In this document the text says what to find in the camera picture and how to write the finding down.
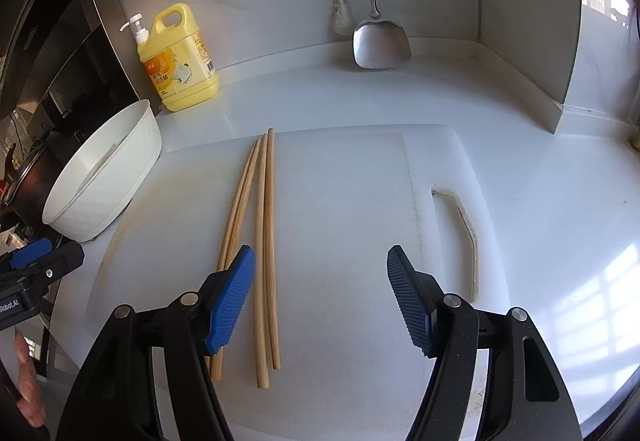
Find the metal spatula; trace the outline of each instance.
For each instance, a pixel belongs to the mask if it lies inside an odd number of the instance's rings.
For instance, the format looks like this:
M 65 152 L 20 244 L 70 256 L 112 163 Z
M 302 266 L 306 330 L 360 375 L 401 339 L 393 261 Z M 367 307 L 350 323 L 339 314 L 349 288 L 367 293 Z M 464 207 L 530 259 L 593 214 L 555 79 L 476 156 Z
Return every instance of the metal spatula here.
M 353 56 L 365 69 L 388 69 L 411 59 L 411 47 L 402 26 L 384 20 L 376 0 L 371 0 L 371 13 L 353 32 Z

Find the chopstick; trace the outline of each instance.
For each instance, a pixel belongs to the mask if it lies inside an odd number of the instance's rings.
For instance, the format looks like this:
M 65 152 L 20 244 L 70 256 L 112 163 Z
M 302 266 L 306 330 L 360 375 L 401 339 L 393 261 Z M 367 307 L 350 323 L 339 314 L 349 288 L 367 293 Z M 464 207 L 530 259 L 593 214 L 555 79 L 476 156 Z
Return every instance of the chopstick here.
M 267 137 L 260 136 L 258 165 L 258 203 L 255 212 L 255 279 L 254 279 L 254 339 L 255 377 L 258 389 L 269 388 L 267 351 L 264 338 L 264 189 L 267 172 Z
M 269 129 L 266 152 L 266 180 L 264 192 L 264 278 L 267 292 L 267 318 L 271 344 L 271 365 L 274 370 L 282 367 L 280 339 L 278 337 L 278 306 L 276 303 L 276 250 L 273 229 L 273 159 L 274 130 Z
M 238 243 L 240 242 L 240 233 L 242 231 L 242 224 L 244 223 L 244 214 L 246 213 L 249 193 L 251 192 L 251 185 L 254 180 L 259 143 L 260 138 L 254 141 L 251 152 L 244 162 L 244 169 L 238 181 L 234 201 L 231 204 L 229 216 L 226 221 L 225 234 L 222 239 L 222 246 L 220 247 L 216 271 L 227 269 L 238 253 Z M 220 347 L 220 350 L 213 356 L 213 360 L 209 361 L 209 376 L 214 381 L 220 381 L 220 379 L 222 379 L 222 359 L 223 347 Z

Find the silicone brush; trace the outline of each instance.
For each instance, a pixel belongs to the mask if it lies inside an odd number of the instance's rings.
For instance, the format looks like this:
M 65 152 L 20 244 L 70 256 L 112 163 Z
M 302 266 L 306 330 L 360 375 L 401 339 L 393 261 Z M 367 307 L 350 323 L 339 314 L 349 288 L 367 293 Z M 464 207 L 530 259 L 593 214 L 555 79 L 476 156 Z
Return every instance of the silicone brush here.
M 444 329 L 438 327 L 442 289 L 431 275 L 414 269 L 400 246 L 391 248 L 386 256 L 386 274 L 412 342 L 426 357 L 438 357 L 444 348 L 438 334 Z
M 238 316 L 255 276 L 255 253 L 242 246 L 229 269 L 216 273 L 220 282 L 211 296 L 211 320 L 206 339 L 209 352 L 214 355 L 228 344 Z

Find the yellow bottle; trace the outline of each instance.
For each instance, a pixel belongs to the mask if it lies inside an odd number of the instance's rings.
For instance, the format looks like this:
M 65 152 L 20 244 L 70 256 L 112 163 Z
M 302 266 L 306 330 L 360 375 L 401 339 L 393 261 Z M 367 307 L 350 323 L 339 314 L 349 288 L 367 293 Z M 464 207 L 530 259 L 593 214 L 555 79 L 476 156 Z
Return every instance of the yellow bottle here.
M 180 21 L 165 26 L 164 19 L 172 13 L 179 13 Z M 120 30 L 131 27 L 140 61 L 164 106 L 176 112 L 213 98 L 220 88 L 218 74 L 189 6 L 178 3 L 162 10 L 151 31 L 140 27 L 141 18 L 133 16 Z

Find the silver screw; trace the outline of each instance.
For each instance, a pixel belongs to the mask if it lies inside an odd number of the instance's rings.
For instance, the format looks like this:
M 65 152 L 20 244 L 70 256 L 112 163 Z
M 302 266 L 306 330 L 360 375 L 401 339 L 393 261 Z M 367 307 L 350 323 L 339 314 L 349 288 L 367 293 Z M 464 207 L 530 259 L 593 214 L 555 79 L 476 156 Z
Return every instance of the silver screw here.
M 449 307 L 460 307 L 460 304 L 462 304 L 462 300 L 460 300 L 460 297 L 458 295 L 445 295 L 444 303 Z
M 527 312 L 519 307 L 516 307 L 511 311 L 511 316 L 513 316 L 518 322 L 524 322 L 528 317 Z
M 130 309 L 131 308 L 127 305 L 118 306 L 114 310 L 113 315 L 116 318 L 126 318 L 127 316 L 129 316 Z
M 180 303 L 183 306 L 192 306 L 192 305 L 198 303 L 199 299 L 200 299 L 200 297 L 198 296 L 197 293 L 185 293 L 184 295 L 182 295 L 180 297 Z

